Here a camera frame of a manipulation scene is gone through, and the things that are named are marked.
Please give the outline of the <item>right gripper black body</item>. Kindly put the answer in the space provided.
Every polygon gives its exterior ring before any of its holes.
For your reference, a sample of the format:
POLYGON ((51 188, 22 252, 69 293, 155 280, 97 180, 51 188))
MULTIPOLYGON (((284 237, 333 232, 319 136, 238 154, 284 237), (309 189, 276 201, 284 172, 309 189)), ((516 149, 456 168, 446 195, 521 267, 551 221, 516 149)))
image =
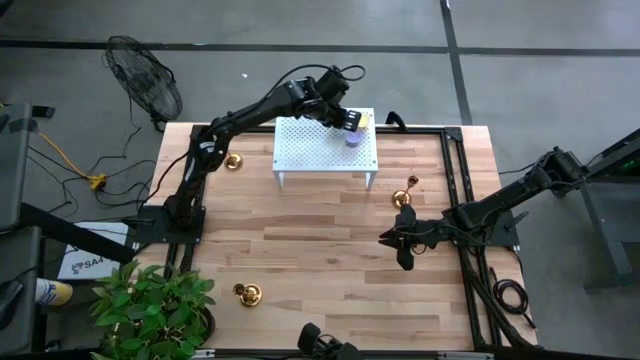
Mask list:
POLYGON ((440 242, 448 240, 445 223, 441 220, 418 220, 414 227, 408 231, 413 243, 435 248, 440 242))

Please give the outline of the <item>green potted plant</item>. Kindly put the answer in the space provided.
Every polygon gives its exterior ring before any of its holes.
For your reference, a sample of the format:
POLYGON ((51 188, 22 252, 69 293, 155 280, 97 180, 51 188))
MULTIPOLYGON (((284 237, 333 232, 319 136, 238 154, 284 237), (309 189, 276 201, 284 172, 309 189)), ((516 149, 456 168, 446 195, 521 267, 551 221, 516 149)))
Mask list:
POLYGON ((102 338, 90 359, 188 360, 213 334, 214 286, 197 271, 137 260, 99 278, 90 311, 102 338))

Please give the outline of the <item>medium gold candlestick holder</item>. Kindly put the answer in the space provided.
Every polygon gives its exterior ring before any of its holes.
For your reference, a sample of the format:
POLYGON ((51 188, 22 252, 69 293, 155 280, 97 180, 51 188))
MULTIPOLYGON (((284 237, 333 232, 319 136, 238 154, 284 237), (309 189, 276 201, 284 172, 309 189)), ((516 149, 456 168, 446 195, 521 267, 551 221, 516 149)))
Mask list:
POLYGON ((407 178, 405 189, 398 190, 393 193, 391 198, 392 205, 397 209, 400 209, 403 205, 410 205, 412 201, 410 190, 414 188, 418 183, 419 178, 415 175, 410 175, 407 178))

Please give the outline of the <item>black aluminium table frame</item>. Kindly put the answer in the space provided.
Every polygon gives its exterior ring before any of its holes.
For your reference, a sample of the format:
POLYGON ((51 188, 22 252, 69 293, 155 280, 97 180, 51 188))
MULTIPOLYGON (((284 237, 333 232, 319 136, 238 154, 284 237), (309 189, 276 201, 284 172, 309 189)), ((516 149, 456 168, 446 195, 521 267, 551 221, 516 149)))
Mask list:
POLYGON ((526 360, 537 349, 519 317, 511 322, 523 346, 474 342, 474 331, 489 329, 489 313, 466 297, 455 246, 442 243, 405 271, 395 250, 378 243, 394 222, 391 194, 410 175, 419 178, 413 201, 420 218, 499 188, 486 127, 379 126, 371 190, 363 176, 344 173, 291 175, 279 188, 273 143, 269 126, 236 137, 231 149, 244 167, 212 174, 203 196, 206 222, 193 266, 215 281, 216 328, 207 345, 217 358, 295 356, 309 322, 366 359, 526 360), (257 306, 240 303, 238 283, 260 287, 257 306))

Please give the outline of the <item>black diagonal beam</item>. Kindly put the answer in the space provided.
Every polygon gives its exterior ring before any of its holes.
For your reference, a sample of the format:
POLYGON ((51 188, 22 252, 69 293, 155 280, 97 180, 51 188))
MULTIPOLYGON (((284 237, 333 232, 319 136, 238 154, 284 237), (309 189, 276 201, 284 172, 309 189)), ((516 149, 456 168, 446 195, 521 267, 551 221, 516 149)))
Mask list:
POLYGON ((129 263, 135 256, 135 251, 130 247, 78 227, 27 203, 21 204, 19 224, 36 226, 46 237, 121 264, 129 263))

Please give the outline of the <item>black floor fan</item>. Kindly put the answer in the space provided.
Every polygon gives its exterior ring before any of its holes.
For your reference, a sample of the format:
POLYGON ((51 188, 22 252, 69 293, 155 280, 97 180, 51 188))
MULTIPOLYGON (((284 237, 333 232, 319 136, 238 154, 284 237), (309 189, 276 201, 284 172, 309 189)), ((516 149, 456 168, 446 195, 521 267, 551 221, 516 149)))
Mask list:
POLYGON ((154 129, 163 133, 166 124, 183 110, 174 72, 146 46, 126 35, 110 36, 104 55, 107 67, 129 98, 150 116, 154 129))

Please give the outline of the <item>yellow and white can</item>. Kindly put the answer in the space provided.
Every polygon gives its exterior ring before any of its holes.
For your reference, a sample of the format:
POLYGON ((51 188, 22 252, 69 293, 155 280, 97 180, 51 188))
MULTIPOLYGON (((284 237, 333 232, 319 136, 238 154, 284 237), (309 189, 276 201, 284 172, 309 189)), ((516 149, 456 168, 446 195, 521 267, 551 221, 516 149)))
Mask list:
POLYGON ((73 295, 73 287, 67 283, 38 278, 36 281, 35 302, 43 306, 62 306, 73 295))

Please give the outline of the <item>white printed box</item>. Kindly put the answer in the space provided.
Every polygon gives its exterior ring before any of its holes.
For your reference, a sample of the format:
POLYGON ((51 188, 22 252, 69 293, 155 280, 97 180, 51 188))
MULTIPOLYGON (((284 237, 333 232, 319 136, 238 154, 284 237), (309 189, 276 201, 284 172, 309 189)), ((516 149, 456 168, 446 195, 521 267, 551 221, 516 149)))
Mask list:
MULTIPOLYGON (((124 245, 129 227, 124 223, 108 222, 77 222, 77 226, 104 236, 113 242, 124 245)), ((83 250, 74 250, 68 245, 65 257, 61 261, 58 280, 94 280, 110 276, 120 264, 103 256, 88 253, 83 250)))

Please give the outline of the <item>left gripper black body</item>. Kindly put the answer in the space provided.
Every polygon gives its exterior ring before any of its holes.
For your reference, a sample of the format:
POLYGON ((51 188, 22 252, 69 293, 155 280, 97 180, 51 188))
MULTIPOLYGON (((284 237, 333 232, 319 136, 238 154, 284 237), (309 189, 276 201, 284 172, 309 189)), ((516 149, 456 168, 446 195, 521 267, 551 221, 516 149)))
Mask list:
POLYGON ((325 127, 349 128, 348 111, 323 99, 314 99, 304 106, 304 115, 319 121, 325 127))

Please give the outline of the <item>grey equipment case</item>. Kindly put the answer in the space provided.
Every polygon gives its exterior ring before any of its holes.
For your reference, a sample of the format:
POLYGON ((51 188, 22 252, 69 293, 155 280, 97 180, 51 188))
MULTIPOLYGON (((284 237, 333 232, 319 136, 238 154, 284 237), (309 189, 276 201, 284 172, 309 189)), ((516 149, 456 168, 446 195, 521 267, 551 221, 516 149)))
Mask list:
POLYGON ((40 250, 38 227, 0 234, 0 358, 44 346, 47 316, 35 301, 40 250))
POLYGON ((0 233, 19 223, 31 123, 29 103, 0 107, 0 233))

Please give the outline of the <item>white perforated metal shelf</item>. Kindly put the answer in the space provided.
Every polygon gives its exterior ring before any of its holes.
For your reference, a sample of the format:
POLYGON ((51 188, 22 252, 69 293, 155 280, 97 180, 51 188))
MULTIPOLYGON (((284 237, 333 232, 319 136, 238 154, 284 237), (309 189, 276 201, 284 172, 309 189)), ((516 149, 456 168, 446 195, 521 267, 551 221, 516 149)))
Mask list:
POLYGON ((284 187, 287 173, 347 172, 364 174, 365 189, 371 190, 379 169, 375 112, 372 108, 356 111, 369 112, 372 118, 355 148, 346 146, 348 131, 327 128, 305 117, 277 118, 272 165, 277 186, 284 187))

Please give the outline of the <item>short gold candlestick holder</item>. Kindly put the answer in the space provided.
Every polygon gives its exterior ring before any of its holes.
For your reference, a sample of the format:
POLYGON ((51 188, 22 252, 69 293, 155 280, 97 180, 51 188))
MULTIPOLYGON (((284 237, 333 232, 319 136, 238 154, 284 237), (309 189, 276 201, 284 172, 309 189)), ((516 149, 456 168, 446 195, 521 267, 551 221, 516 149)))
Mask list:
POLYGON ((256 284, 235 284, 233 293, 245 307, 255 307, 262 299, 262 290, 256 284))

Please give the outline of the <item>black table clamp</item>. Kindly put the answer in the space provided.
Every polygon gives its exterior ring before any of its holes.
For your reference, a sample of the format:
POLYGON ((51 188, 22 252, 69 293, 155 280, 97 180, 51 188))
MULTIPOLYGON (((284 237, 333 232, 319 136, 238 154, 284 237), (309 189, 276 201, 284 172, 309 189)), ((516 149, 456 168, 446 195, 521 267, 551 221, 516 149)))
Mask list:
POLYGON ((385 124, 389 125, 389 126, 393 125, 400 132, 406 132, 407 131, 407 126, 406 126, 404 120, 395 111, 390 111, 387 114, 387 117, 386 117, 386 120, 385 120, 385 124))

